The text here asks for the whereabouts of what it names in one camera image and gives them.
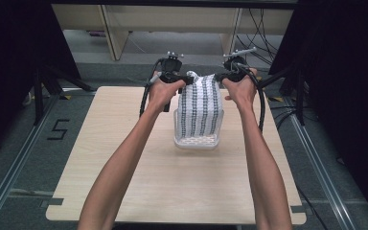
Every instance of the tape mark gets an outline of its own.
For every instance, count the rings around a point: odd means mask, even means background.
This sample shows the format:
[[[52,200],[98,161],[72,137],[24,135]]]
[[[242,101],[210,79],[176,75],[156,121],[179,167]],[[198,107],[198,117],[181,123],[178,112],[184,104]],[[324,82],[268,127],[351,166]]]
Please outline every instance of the tape mark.
[[[306,209],[304,208],[303,205],[291,206],[291,212],[292,213],[305,213]]]
[[[279,102],[282,103],[284,100],[281,97],[268,97],[268,100],[271,102]]]
[[[52,128],[52,131],[57,131],[57,132],[62,132],[61,133],[61,137],[48,137],[47,140],[49,141],[59,141],[64,139],[65,133],[67,133],[68,129],[64,129],[64,128],[57,128],[58,123],[60,122],[69,122],[70,119],[57,119],[55,126]]]

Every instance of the handheld controller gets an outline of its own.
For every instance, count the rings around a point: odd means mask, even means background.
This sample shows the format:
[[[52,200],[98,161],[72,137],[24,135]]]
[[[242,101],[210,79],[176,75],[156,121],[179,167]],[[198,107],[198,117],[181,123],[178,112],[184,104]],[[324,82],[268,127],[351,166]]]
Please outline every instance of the handheld controller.
[[[215,74],[215,79],[218,82],[222,82],[224,79],[229,79],[230,81],[233,81],[233,82],[239,82],[244,78],[244,76],[247,75],[253,81],[253,83],[255,84],[258,90],[258,94],[260,98],[261,114],[260,114],[259,128],[261,131],[263,131],[263,125],[264,125],[264,120],[265,120],[265,96],[263,93],[263,87],[256,79],[256,76],[250,71],[246,60],[240,56],[242,54],[255,52],[255,51],[256,51],[256,48],[253,48],[251,50],[246,50],[246,51],[239,51],[239,52],[236,51],[235,53],[231,55],[225,56],[228,59],[223,63],[223,66],[229,72]]]
[[[168,51],[167,55],[169,57],[167,58],[160,58],[156,61],[156,63],[153,66],[153,71],[151,72],[151,75],[149,77],[148,83],[145,85],[145,92],[143,94],[142,103],[140,106],[140,112],[139,116],[142,115],[142,113],[145,110],[145,104],[146,99],[148,97],[149,90],[151,88],[151,85],[154,82],[154,76],[153,73],[156,70],[157,66],[161,65],[161,73],[159,73],[159,79],[164,83],[174,83],[176,81],[183,80],[186,85],[194,83],[194,78],[191,76],[181,76],[179,75],[179,71],[182,65],[182,62],[178,60],[178,55],[175,52]],[[170,111],[170,102],[164,106],[163,112],[169,112]]]
[[[161,59],[161,76],[160,80],[164,83],[174,83],[176,81],[183,80],[186,85],[194,83],[194,78],[190,76],[180,76],[179,71],[182,65],[182,62],[178,60],[178,55],[174,52],[167,53],[169,55],[168,58]],[[170,111],[170,103],[164,106],[163,112]]]

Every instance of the metal rail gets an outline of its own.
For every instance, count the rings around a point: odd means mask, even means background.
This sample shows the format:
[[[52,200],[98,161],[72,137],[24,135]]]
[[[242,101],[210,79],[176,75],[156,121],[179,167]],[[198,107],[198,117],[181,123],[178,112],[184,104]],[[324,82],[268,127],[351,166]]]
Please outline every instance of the metal rail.
[[[5,203],[6,198],[8,197],[9,193],[11,192],[11,188],[16,181],[17,177],[20,175],[20,172],[23,169],[26,161],[29,158],[30,152],[34,147],[39,134],[44,127],[44,124],[47,121],[47,118],[50,114],[50,111],[53,109],[54,105],[58,101],[58,95],[52,95],[45,106],[45,112],[43,117],[41,118],[40,122],[34,126],[29,133],[28,138],[26,139],[25,143],[22,146],[22,149],[17,154],[16,158],[14,159],[13,163],[11,164],[10,169],[6,173],[3,181],[0,184],[0,210]]]
[[[285,97],[285,103],[287,106],[293,105],[291,99],[288,97]],[[295,130],[297,131],[301,142],[303,143],[313,169],[318,177],[319,183],[321,184],[322,189],[324,190],[324,193],[327,196],[331,207],[333,208],[333,212],[339,222],[340,227],[342,229],[357,229],[351,215],[349,214],[348,209],[346,208],[346,205],[342,200],[342,197],[337,191],[333,181],[331,180],[330,175],[328,174],[324,164],[322,163],[321,157],[316,151],[316,148],[313,145],[306,128],[300,125],[295,115],[291,115],[291,121],[295,127]]]

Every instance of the wooden table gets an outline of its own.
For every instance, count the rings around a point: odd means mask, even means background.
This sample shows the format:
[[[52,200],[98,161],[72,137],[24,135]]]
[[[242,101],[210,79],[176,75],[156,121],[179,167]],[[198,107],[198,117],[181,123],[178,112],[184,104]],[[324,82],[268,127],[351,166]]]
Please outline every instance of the wooden table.
[[[221,94],[228,95],[226,90]],[[98,173],[136,124],[142,95],[141,87],[105,86],[98,90],[47,210],[48,219],[79,219]],[[241,118],[235,104],[223,102],[225,114],[218,147],[190,150],[174,145],[173,111],[177,99],[172,100],[171,112],[160,114],[116,220],[255,223]],[[258,100],[254,106],[260,111]],[[289,205],[301,210],[302,203],[269,110],[264,138],[285,180]],[[293,224],[303,224],[306,214],[291,212],[291,218]]]

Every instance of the black cable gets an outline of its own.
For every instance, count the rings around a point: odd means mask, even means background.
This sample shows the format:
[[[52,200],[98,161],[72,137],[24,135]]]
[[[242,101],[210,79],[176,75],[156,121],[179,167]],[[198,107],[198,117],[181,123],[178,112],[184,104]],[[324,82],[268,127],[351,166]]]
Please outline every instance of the black cable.
[[[308,120],[310,120],[310,121],[313,121],[313,122],[319,122],[319,120],[318,120],[318,118],[316,118],[316,119],[314,119],[314,118],[311,118],[311,117],[309,117],[309,116],[307,116],[307,115],[303,115],[305,118],[307,118]]]
[[[315,214],[315,216],[318,218],[318,220],[321,222],[322,227],[324,227],[325,230],[328,230],[327,225],[325,224],[324,220],[322,220],[321,217],[319,217],[319,214],[316,212],[316,210],[314,209],[313,205],[311,204],[310,200],[306,197],[306,195],[303,193],[303,191],[300,189],[300,187],[298,187],[298,185],[295,185],[297,187],[298,192],[301,194],[301,196],[303,196],[304,200],[306,200],[306,202],[309,204],[310,208],[312,209],[313,213]]]
[[[157,65],[159,63],[161,63],[163,59],[160,58],[158,59],[154,65],[153,65],[153,69],[150,73],[150,76],[148,78],[148,82],[146,82],[146,85],[145,85],[145,91],[143,92],[143,97],[142,97],[142,102],[140,103],[140,111],[139,111],[139,117],[142,116],[143,112],[145,112],[145,106],[146,106],[146,100],[148,99],[148,94],[149,94],[149,91],[150,91],[150,87],[151,87],[151,84],[150,84],[150,80],[151,78],[153,78],[153,75],[154,75],[154,71],[156,70],[157,68]]]
[[[250,79],[255,84],[256,88],[258,89],[260,104],[261,104],[261,114],[260,114],[260,120],[259,120],[259,129],[261,132],[263,132],[263,125],[265,122],[265,95],[263,93],[263,89],[259,86],[259,82],[256,79],[256,76],[253,74],[253,72],[246,70],[245,68],[237,65],[237,68],[239,68],[242,72],[244,72],[247,76],[250,77]]]
[[[283,114],[285,114],[285,113],[289,113],[290,112],[290,110],[287,110],[287,111],[285,111],[285,112],[282,112],[282,113],[280,113],[280,114],[277,114],[277,116],[275,116],[273,119],[274,120],[276,120],[277,118],[279,118],[280,116],[282,116]]]
[[[265,37],[265,22],[263,21],[263,17],[264,17],[264,13],[265,13],[265,9],[261,9],[261,16],[262,16],[262,29],[263,29],[263,36],[264,36],[264,40],[267,42],[267,44],[269,46],[271,46],[271,48],[273,48],[275,51],[278,51],[278,49],[276,47],[274,47],[268,40],[267,37]]]
[[[291,106],[278,106],[278,107],[270,107],[270,109],[279,109],[279,108],[296,108],[297,106],[291,105]]]
[[[280,121],[279,123],[276,125],[277,129],[280,129],[280,126],[282,125],[283,121],[288,118],[289,116],[291,116],[292,114],[296,113],[297,110],[292,110],[290,111],[286,116],[284,116]]]
[[[262,30],[263,30],[263,35],[262,33],[260,33],[261,39],[264,41],[264,45],[268,50],[268,55],[270,56],[271,60],[274,59],[274,56],[271,54],[270,48],[268,47],[268,41],[265,37],[265,22],[263,21],[263,17],[264,17],[265,11],[263,9],[261,9],[261,22],[262,22]]]
[[[268,69],[260,69],[260,68],[256,68],[258,70],[258,72],[265,72],[267,73],[269,70]]]
[[[258,24],[257,24],[257,22],[256,22],[256,20],[255,20],[255,18],[254,18],[254,16],[253,16],[253,13],[252,13],[252,11],[249,9],[249,14],[250,14],[250,16],[251,16],[251,18],[252,18],[252,20],[253,20],[253,23],[255,24],[255,27],[256,27],[256,33],[255,33],[255,35],[253,36],[253,38],[252,39],[250,39],[250,37],[249,36],[247,36],[247,38],[249,38],[249,40],[250,40],[250,42],[251,43],[253,43],[254,44],[254,38],[256,37],[256,35],[257,34],[259,34],[260,35],[260,37],[261,37],[261,39],[262,39],[262,41],[264,42],[264,45],[265,45],[265,47],[266,47],[266,49],[264,49],[264,48],[261,48],[261,47],[259,47],[260,49],[262,49],[262,50],[264,50],[264,51],[267,51],[268,52],[268,54],[269,54],[269,56],[270,56],[270,58],[271,58],[271,60],[273,60],[274,59],[274,56],[273,56],[273,54],[274,55],[276,55],[276,53],[273,53],[273,52],[271,52],[271,50],[269,49],[269,47],[268,46],[271,46],[274,50],[276,50],[276,51],[278,51],[278,49],[277,48],[275,48],[268,40],[267,40],[267,38],[265,37],[265,23],[264,23],[264,15],[265,15],[265,10],[264,9],[261,9],[261,20],[260,20],[260,22],[259,22],[259,26],[258,26]]]
[[[250,47],[246,46],[246,45],[242,42],[241,38],[240,38],[238,35],[237,35],[237,38],[238,38],[238,41],[241,43],[241,45],[243,46],[243,48],[244,48],[244,49],[249,49],[249,48],[250,48]],[[271,65],[271,61],[267,60],[266,58],[262,57],[261,55],[259,55],[259,54],[257,54],[257,53],[251,53],[251,54],[252,54],[253,56],[255,56],[256,58],[258,58],[258,59],[260,59],[260,60],[264,61],[266,64]]]

